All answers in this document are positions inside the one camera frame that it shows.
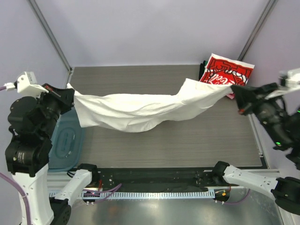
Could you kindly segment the white t-shirt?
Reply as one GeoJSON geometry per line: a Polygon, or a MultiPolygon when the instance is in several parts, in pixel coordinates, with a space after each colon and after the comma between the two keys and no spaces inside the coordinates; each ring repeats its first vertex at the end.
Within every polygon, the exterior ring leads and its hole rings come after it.
{"type": "Polygon", "coordinates": [[[74,93],[74,107],[83,128],[99,126],[128,133],[146,132],[163,121],[190,120],[231,93],[229,84],[185,79],[175,95],[74,93]]]}

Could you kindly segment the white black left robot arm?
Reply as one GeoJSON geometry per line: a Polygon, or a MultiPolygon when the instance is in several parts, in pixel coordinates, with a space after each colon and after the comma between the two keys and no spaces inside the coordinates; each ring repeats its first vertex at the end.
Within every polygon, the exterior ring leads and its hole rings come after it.
{"type": "Polygon", "coordinates": [[[72,206],[86,186],[95,187],[100,176],[95,165],[81,164],[67,185],[54,197],[47,189],[49,152],[58,119],[74,106],[73,89],[49,84],[10,107],[12,139],[5,151],[9,182],[18,190],[24,225],[65,225],[72,206]]]}

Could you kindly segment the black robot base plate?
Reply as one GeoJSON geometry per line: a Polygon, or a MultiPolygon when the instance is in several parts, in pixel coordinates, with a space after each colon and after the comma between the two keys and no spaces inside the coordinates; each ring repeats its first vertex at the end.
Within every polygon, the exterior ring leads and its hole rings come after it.
{"type": "Polygon", "coordinates": [[[212,174],[211,167],[99,168],[88,188],[107,191],[121,184],[119,192],[176,193],[204,192],[228,183],[212,174]]]}

